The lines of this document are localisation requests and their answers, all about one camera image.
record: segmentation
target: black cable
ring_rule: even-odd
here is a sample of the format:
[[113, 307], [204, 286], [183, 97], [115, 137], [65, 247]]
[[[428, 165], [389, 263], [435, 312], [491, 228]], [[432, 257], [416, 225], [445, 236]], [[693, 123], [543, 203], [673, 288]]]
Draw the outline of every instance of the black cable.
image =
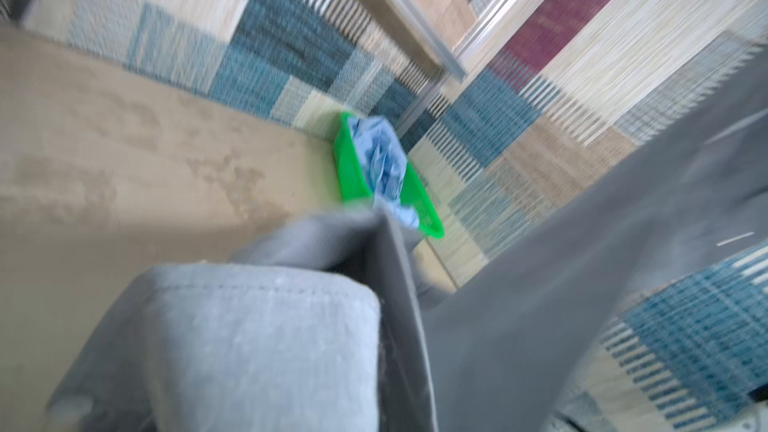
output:
[[569, 416], [563, 414], [560, 410], [552, 410], [552, 417], [558, 418], [571, 426], [576, 432], [589, 432], [589, 430], [581, 427], [576, 420], [571, 419]]

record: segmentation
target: tile floor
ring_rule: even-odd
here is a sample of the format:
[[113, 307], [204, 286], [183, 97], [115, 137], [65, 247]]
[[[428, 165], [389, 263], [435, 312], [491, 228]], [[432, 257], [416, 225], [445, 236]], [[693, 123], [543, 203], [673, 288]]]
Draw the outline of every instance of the tile floor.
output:
[[44, 428], [53, 387], [138, 273], [225, 259], [339, 202], [328, 142], [0, 27], [0, 430]]

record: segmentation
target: blue fabric in basket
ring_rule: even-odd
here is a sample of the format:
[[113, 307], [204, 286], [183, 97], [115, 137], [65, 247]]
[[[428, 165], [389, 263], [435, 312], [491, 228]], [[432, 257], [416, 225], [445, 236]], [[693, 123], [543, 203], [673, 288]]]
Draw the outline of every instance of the blue fabric in basket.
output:
[[374, 207], [386, 207], [403, 225], [418, 228], [418, 214], [414, 207], [400, 203], [408, 157], [392, 124], [383, 117], [351, 117], [348, 123], [362, 174], [373, 190]]

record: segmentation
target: green plastic bin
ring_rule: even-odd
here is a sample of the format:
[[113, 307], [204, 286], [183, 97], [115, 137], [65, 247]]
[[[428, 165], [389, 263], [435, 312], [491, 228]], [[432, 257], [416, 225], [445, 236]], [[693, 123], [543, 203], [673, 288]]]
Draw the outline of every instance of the green plastic bin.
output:
[[[341, 113], [341, 129], [333, 142], [333, 155], [336, 156], [341, 196], [344, 202], [360, 199], [373, 200], [373, 192], [362, 174], [360, 160], [357, 158], [357, 151], [352, 142], [350, 124], [347, 121], [354, 116], [349, 112]], [[427, 190], [424, 189], [421, 179], [411, 164], [408, 164], [406, 177], [402, 181], [400, 203], [413, 206], [416, 209], [418, 230], [434, 238], [442, 238], [446, 234], [440, 217], [432, 205], [432, 200], [430, 200]]]

